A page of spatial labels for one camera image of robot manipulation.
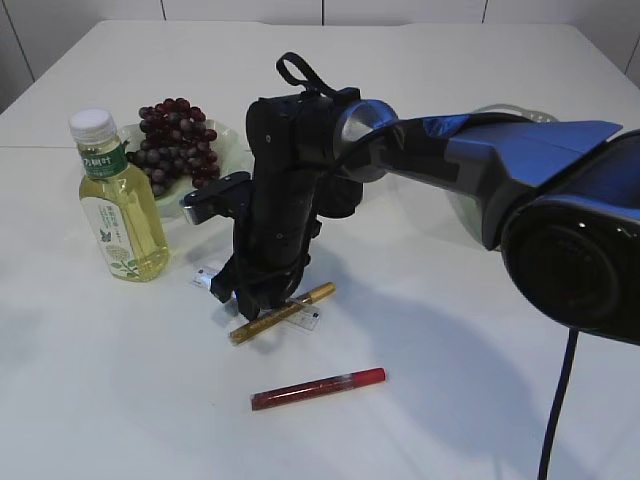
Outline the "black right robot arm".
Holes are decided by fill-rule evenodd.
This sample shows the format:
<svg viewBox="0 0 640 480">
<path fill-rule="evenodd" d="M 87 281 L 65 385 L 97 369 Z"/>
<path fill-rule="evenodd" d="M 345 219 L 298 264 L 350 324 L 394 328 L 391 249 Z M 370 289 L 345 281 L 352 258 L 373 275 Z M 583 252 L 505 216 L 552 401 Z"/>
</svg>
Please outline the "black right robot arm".
<svg viewBox="0 0 640 480">
<path fill-rule="evenodd" d="M 355 88 L 262 98 L 246 116 L 251 172 L 183 199 L 187 218 L 234 222 L 211 283 L 249 320 L 282 305 L 322 218 L 355 212 L 364 184 L 395 174 L 473 199 L 481 241 L 550 319 L 639 340 L 639 135 L 605 121 L 535 123 L 506 113 L 402 120 Z"/>
</svg>

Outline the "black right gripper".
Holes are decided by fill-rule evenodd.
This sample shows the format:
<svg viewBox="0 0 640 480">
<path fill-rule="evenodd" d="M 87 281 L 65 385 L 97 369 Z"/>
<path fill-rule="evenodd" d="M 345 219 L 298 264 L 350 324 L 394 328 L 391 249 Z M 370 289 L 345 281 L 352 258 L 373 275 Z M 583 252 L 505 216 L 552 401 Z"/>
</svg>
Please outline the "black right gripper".
<svg viewBox="0 0 640 480">
<path fill-rule="evenodd" d="M 298 287 L 293 272 L 304 265 L 315 228 L 312 205 L 338 158 L 338 122 L 360 101 L 355 88 L 258 99 L 246 114 L 252 173 L 231 174 L 184 197 L 194 224 L 216 215 L 234 220 L 233 254 L 209 291 L 221 303 L 234 296 L 247 320 L 282 307 Z M 243 287 L 240 280 L 261 281 Z"/>
</svg>

